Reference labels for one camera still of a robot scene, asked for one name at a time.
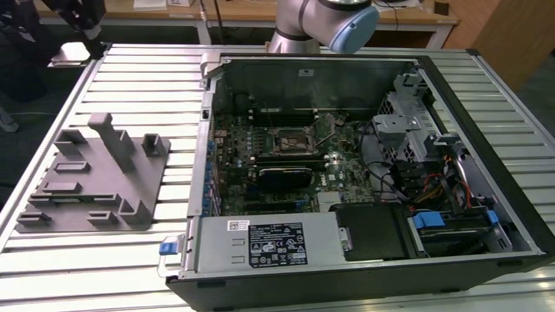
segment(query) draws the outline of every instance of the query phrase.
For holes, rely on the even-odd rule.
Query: white paper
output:
[[[164,11],[165,9],[165,0],[135,0],[132,4],[135,12]]]

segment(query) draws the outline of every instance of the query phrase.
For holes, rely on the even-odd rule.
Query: sticker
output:
[[[191,14],[169,14],[171,18],[193,18],[195,15]]]
[[[248,229],[252,268],[308,264],[302,223],[261,224]]]
[[[229,220],[227,221],[228,231],[245,231],[249,229],[249,220]]]

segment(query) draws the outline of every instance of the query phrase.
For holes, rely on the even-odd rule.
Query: barcode sticker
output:
[[[249,220],[229,220],[227,221],[228,231],[245,231],[249,229]]]

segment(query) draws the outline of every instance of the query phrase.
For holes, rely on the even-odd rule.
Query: blue tab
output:
[[[499,217],[496,216],[495,211],[492,211],[492,210],[487,211],[487,218],[490,219],[490,222],[492,223],[492,226],[499,223]]]
[[[416,214],[412,217],[412,222],[415,223],[416,229],[422,229],[424,227],[424,222],[423,222],[423,219],[420,218],[420,215]]]
[[[412,217],[412,221],[418,229],[444,226],[442,214],[436,211],[416,214]]]
[[[444,226],[442,214],[436,211],[418,214],[423,218],[424,227]]]
[[[157,252],[160,255],[176,255],[177,254],[177,243],[176,242],[163,242],[160,244],[160,250]]]

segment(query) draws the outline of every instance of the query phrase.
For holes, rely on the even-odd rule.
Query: blue drive latch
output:
[[[415,222],[415,227],[418,229],[444,226],[442,214],[436,211],[416,214],[412,217],[412,221]]]

